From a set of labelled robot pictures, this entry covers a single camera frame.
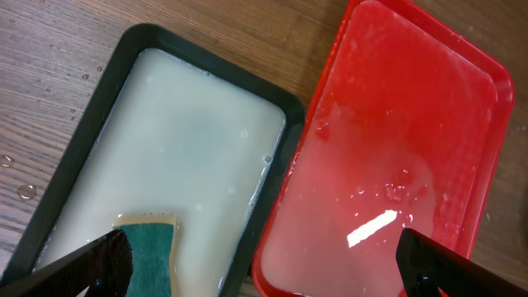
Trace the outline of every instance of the sponge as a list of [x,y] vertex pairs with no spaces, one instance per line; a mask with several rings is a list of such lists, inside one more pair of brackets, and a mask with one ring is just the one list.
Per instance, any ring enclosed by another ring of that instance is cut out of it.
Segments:
[[126,215],[114,229],[125,231],[132,247],[132,266],[127,297],[177,297],[174,268],[177,219],[171,215]]

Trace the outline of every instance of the wooden surface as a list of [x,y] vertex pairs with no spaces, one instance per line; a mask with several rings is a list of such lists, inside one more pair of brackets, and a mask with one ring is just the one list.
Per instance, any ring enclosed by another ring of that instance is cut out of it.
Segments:
[[[505,64],[516,106],[473,260],[528,289],[528,2],[420,0]],[[120,35],[152,22],[308,105],[347,0],[0,0],[0,269],[38,204]],[[37,186],[32,201],[21,185]],[[241,295],[257,295],[250,280]]]

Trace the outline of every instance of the liquid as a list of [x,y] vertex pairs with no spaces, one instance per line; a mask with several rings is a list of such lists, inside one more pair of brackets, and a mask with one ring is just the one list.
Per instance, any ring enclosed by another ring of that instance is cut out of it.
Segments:
[[15,159],[7,155],[0,155],[0,166],[2,167],[13,167],[15,164]]
[[495,95],[486,73],[411,22],[358,4],[264,238],[265,281],[398,296],[403,228],[456,247]]
[[23,185],[16,190],[16,195],[21,200],[33,200],[36,197],[36,186]]
[[214,296],[284,125],[270,102],[145,50],[37,267],[107,233],[119,215],[163,212],[181,225],[179,295]]

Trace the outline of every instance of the black object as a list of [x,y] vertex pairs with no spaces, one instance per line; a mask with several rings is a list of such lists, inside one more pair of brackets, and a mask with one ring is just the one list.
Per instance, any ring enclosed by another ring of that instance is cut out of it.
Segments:
[[221,59],[170,31],[150,24],[133,26],[121,37],[48,188],[4,271],[0,287],[31,273],[40,250],[55,225],[138,54],[148,48],[163,50],[235,86],[250,91],[280,107],[286,115],[285,130],[280,138],[276,155],[254,211],[238,243],[219,296],[232,296],[238,293],[264,223],[281,187],[286,168],[299,141],[304,123],[304,108],[294,95],[284,89]]
[[0,296],[125,297],[132,276],[132,250],[125,232],[114,230],[14,283]]
[[427,236],[405,228],[396,262],[408,297],[528,296],[528,292]]

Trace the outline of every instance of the white liquid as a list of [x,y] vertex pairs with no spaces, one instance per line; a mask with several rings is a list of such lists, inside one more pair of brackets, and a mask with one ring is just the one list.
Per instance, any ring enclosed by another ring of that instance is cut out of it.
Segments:
[[270,102],[145,50],[37,268],[109,232],[118,215],[163,212],[181,224],[179,295],[214,296],[284,126]]

